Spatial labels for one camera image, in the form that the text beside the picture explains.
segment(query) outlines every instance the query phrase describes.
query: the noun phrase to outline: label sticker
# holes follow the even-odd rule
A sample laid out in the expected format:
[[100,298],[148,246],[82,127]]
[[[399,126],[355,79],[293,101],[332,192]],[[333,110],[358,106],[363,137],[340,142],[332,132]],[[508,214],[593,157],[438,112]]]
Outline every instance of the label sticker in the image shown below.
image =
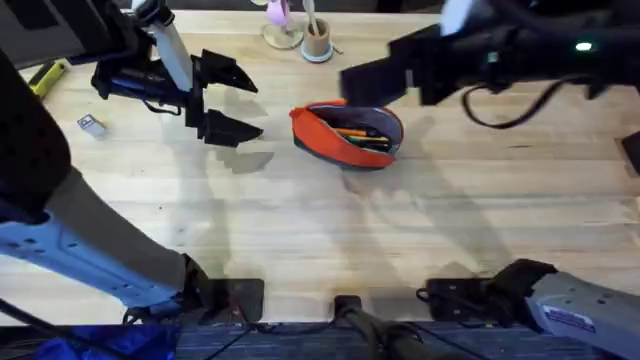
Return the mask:
[[596,332],[596,327],[593,321],[588,317],[576,313],[572,313],[566,310],[558,309],[553,306],[542,306],[542,311],[547,319],[555,322],[559,322],[565,325],[573,326],[582,330]]

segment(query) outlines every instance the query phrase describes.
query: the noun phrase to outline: wooden cup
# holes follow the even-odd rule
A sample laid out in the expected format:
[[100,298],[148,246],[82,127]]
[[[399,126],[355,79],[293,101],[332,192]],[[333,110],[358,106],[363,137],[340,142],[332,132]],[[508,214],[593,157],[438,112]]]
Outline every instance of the wooden cup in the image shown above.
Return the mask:
[[309,56],[305,56],[307,60],[311,62],[324,62],[329,60],[333,50],[331,45],[331,32],[329,24],[326,21],[317,19],[317,22],[320,34],[313,32],[311,23],[305,27],[302,51],[304,55]]

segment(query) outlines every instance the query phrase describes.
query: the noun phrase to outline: pink object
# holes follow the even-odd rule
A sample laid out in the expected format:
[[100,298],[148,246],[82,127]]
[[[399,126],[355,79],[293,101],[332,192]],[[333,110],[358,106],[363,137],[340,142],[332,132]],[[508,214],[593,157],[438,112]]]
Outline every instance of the pink object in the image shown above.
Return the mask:
[[287,26],[289,24],[289,2],[287,0],[269,0],[267,17],[274,25]]

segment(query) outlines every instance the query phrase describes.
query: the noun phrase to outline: wooden table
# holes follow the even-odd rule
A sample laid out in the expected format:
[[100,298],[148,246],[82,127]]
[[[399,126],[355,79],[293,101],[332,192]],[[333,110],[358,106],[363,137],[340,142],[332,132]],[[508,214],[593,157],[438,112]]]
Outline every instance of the wooden table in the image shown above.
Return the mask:
[[[640,294],[640,182],[616,145],[640,129],[635,90],[587,102],[583,89],[568,88],[508,131],[471,123],[459,96],[425,108],[413,92],[391,106],[407,130],[398,161],[373,173],[343,171],[293,145],[288,112],[338,97],[339,70],[385,55],[389,40],[437,19],[321,17],[344,55],[312,65],[264,43],[263,13],[177,12],[192,53],[237,58],[260,88],[208,92],[210,107],[266,129],[237,150],[205,146],[182,118],[139,101],[101,100],[89,84],[93,66],[73,68],[46,106],[75,166],[122,215],[211,277],[264,279],[264,320],[327,319],[337,294],[360,295],[384,318],[425,318],[414,289],[427,278],[492,275],[520,257]],[[475,104],[483,116],[514,116],[543,86],[478,94]],[[86,113],[106,123],[107,139],[77,127]],[[18,260],[0,262],[0,296],[38,316],[120,320],[116,299]]]

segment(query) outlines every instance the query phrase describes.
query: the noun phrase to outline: pencil case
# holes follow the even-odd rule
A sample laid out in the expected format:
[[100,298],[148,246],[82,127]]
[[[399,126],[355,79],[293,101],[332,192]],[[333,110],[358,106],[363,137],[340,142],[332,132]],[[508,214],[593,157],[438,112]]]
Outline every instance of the pencil case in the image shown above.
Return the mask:
[[[294,143],[310,154],[347,169],[379,170],[395,161],[404,138],[400,119],[386,108],[354,107],[342,100],[293,109]],[[388,150],[363,148],[335,129],[372,129],[388,138]]]

